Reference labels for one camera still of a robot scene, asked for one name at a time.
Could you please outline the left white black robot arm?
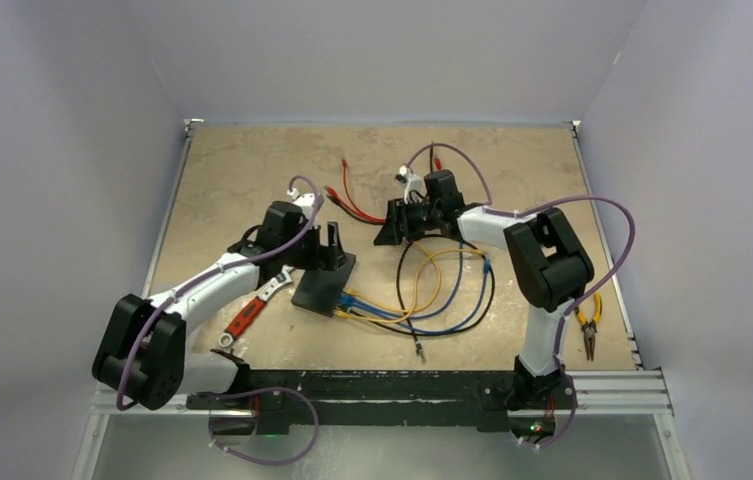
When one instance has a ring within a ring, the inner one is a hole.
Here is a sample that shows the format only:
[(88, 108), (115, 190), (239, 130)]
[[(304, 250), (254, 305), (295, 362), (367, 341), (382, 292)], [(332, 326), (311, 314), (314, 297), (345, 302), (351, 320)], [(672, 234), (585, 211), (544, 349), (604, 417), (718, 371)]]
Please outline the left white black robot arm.
[(249, 296), (286, 267), (336, 270), (346, 263), (338, 226), (321, 244), (317, 215), (323, 199), (305, 194), (275, 201), (253, 240), (242, 239), (188, 280), (148, 298), (135, 294), (115, 305), (93, 360), (92, 375), (114, 389), (120, 411), (156, 410), (178, 394), (211, 393), (224, 408), (249, 399), (250, 382), (233, 356), (196, 353), (190, 337), (223, 307)]

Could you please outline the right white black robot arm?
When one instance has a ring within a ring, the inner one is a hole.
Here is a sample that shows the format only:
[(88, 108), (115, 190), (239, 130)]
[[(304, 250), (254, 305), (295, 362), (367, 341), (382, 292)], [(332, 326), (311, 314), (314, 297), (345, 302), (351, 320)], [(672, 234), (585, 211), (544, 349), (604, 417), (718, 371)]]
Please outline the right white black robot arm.
[(551, 396), (558, 371), (559, 320), (594, 277), (593, 264), (567, 217), (558, 208), (496, 213), (480, 203), (468, 204), (449, 170), (421, 177), (402, 167), (396, 178), (404, 193), (388, 202), (374, 245), (400, 245), (437, 232), (506, 251), (530, 305), (513, 392), (525, 406), (540, 405)]

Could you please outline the black network switch box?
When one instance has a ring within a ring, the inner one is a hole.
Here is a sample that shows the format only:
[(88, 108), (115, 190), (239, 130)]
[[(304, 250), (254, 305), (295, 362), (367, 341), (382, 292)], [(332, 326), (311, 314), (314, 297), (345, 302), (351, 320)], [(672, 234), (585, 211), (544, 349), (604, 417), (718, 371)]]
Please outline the black network switch box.
[(346, 254), (346, 263), (337, 270), (309, 270), (301, 277), (291, 304), (311, 313), (332, 317), (347, 286), (357, 257)]

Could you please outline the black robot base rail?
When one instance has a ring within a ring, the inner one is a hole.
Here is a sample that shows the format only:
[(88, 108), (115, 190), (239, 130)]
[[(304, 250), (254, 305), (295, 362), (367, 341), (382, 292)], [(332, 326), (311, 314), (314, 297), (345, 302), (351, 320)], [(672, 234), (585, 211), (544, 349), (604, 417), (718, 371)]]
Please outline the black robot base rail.
[(223, 394), (199, 393), (190, 410), (254, 414), (256, 433), (294, 425), (473, 427), (550, 436), (553, 413), (573, 404), (570, 379), (517, 371), (246, 370)]

